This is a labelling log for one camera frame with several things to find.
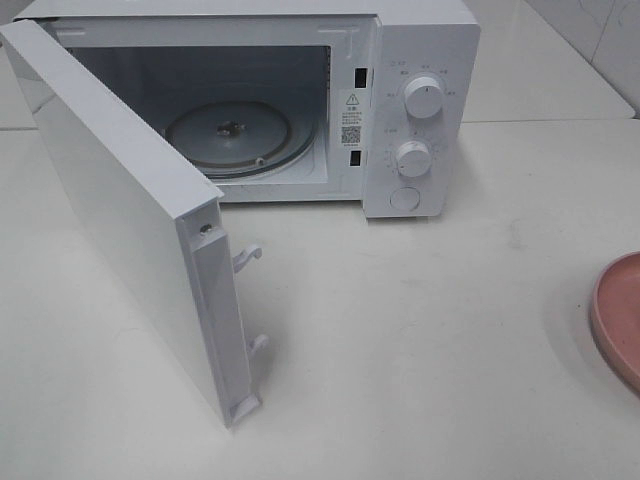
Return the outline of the round white door button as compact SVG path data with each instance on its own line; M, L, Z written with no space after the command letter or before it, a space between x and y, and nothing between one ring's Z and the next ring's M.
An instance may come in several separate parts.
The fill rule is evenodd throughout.
M421 201L420 192L413 187L402 187L395 190L389 199L390 205L399 211L415 210Z

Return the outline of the white timer knob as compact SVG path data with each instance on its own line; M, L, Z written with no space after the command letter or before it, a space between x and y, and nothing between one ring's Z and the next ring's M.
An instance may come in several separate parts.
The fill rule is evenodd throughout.
M403 143L398 147L395 158L398 173L407 178L427 174L433 163L429 147L421 141Z

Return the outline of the white microwave door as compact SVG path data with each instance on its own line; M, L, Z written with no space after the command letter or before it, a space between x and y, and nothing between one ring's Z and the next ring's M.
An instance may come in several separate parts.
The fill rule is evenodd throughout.
M225 425L258 407L221 190L44 28L1 29L11 67L76 216Z

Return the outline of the pink round plate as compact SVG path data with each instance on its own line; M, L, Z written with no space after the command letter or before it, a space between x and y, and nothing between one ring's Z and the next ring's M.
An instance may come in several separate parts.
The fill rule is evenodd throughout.
M639 253L619 257L599 274L591 295L596 346L611 369L639 393Z

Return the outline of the glass microwave turntable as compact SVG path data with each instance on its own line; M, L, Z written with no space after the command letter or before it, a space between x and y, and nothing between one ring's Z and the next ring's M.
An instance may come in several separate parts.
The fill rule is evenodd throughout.
M233 179L275 170L301 156L317 120L264 101L228 100L194 108L165 129L165 139L205 176Z

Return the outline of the warning sticker with QR code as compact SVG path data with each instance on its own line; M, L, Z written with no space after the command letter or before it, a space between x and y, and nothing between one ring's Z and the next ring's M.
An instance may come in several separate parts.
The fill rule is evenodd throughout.
M337 143L340 147L361 147L365 143L370 112L367 89L341 89L337 99Z

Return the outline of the white microwave oven body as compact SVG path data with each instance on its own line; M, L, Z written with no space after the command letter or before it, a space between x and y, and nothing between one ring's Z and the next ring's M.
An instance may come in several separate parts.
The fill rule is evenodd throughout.
M262 174L212 179L219 203L357 201L369 218L431 217L444 205L480 27L461 1L36 1L32 20L161 138L180 115L208 103L264 101L314 117L317 134L296 160ZM422 73L444 86L442 110L411 117L405 85ZM365 143L337 143L341 89L367 89ZM425 143L417 178L396 151ZM410 212L391 194L420 192Z

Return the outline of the upper white power knob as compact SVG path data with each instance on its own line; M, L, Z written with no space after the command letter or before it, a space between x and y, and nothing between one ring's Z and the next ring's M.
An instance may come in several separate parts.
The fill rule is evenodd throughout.
M405 85L402 94L407 113L417 119L427 119L438 114L444 105L444 86L432 73L422 73L412 78Z

